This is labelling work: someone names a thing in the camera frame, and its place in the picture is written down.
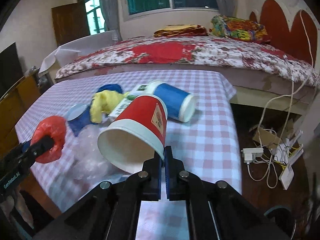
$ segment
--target metal screw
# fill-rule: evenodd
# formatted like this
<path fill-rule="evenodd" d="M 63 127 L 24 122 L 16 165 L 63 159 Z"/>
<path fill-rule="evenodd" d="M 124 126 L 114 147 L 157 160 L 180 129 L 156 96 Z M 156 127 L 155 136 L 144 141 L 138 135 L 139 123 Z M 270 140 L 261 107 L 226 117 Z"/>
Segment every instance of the metal screw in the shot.
<path fill-rule="evenodd" d="M 226 188 L 228 186 L 228 184 L 224 180 L 219 180 L 217 182 L 217 186 L 218 186 L 218 188 Z"/>
<path fill-rule="evenodd" d="M 139 176 L 140 178 L 146 178 L 146 177 L 148 176 L 148 173 L 147 173 L 146 171 L 140 171 L 140 172 L 138 173 L 138 176 Z"/>
<path fill-rule="evenodd" d="M 186 178 L 186 177 L 189 176 L 189 172 L 187 172 L 187 171 L 180 171 L 180 172 L 179 172 L 179 175 L 180 175 L 181 177 L 183 177 L 183 178 Z"/>
<path fill-rule="evenodd" d="M 107 189 L 110 187 L 110 183 L 108 181 L 103 181 L 100 183 L 100 188 Z"/>

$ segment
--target pink and white checkered cloth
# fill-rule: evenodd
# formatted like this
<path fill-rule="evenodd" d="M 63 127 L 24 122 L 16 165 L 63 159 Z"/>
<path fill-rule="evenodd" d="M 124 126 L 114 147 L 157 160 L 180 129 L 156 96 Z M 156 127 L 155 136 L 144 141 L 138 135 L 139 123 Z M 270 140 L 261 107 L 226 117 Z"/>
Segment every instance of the pink and white checkered cloth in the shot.
<path fill-rule="evenodd" d="M 161 80 L 193 93 L 197 111 L 188 123 L 168 121 L 166 145 L 173 157 L 183 161 L 185 169 L 201 179 L 227 181 L 241 193 L 240 152 L 229 100 L 236 90 L 220 73 L 201 70 L 150 70 L 116 73 L 60 82 L 45 92 L 22 116 L 15 128 L 20 142 L 30 140 L 38 123 L 51 115 L 64 116 L 77 103 L 90 103 L 92 95 L 105 84 L 118 83 L 124 91 L 137 84 Z M 95 185 L 73 179 L 77 138 L 67 128 L 62 157 L 48 164 L 35 163 L 31 170 L 47 195 L 61 211 L 67 210 Z M 101 180 L 116 183 L 123 174 Z M 158 202 L 142 202 L 136 239 L 188 239 L 184 201 L 169 202 L 165 194 L 164 171 L 162 194 Z"/>

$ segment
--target red headboard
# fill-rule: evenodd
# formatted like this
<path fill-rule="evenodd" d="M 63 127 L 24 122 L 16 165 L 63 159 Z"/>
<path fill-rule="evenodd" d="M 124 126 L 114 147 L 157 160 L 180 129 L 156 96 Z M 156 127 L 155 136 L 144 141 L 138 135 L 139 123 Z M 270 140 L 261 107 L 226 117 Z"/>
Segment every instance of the red headboard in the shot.
<path fill-rule="evenodd" d="M 302 11 L 301 14 L 309 36 L 313 61 L 315 62 L 318 38 L 317 28 L 306 11 Z M 251 12 L 249 18 L 252 21 L 257 21 L 254 12 Z M 311 64 L 308 40 L 299 12 L 294 17 L 291 31 L 289 31 L 287 20 L 281 7 L 275 0 L 266 0 L 262 6 L 260 23 L 265 25 L 268 34 L 271 36 L 270 45 Z"/>

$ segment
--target cup label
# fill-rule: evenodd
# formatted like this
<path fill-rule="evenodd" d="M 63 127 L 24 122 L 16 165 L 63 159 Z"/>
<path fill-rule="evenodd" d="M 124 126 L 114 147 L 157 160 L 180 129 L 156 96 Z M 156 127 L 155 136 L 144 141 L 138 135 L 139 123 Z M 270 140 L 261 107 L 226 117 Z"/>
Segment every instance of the cup label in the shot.
<path fill-rule="evenodd" d="M 163 136 L 162 113 L 161 113 L 161 110 L 160 110 L 158 103 L 156 104 L 156 109 L 153 113 L 151 122 L 154 124 L 155 127 L 157 127 L 157 129 L 159 130 L 159 132 Z"/>

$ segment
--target crumpled red object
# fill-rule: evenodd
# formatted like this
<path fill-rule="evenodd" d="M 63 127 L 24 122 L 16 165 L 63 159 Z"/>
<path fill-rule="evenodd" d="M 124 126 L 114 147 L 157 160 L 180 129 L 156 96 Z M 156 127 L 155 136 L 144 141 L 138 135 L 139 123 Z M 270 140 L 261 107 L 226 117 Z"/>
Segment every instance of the crumpled red object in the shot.
<path fill-rule="evenodd" d="M 53 147 L 36 158 L 38 163 L 50 163 L 60 159 L 61 151 L 65 143 L 67 128 L 66 120 L 61 116 L 50 116 L 43 119 L 37 126 L 31 139 L 31 145 L 40 140 L 43 136 L 49 135 L 53 141 Z"/>

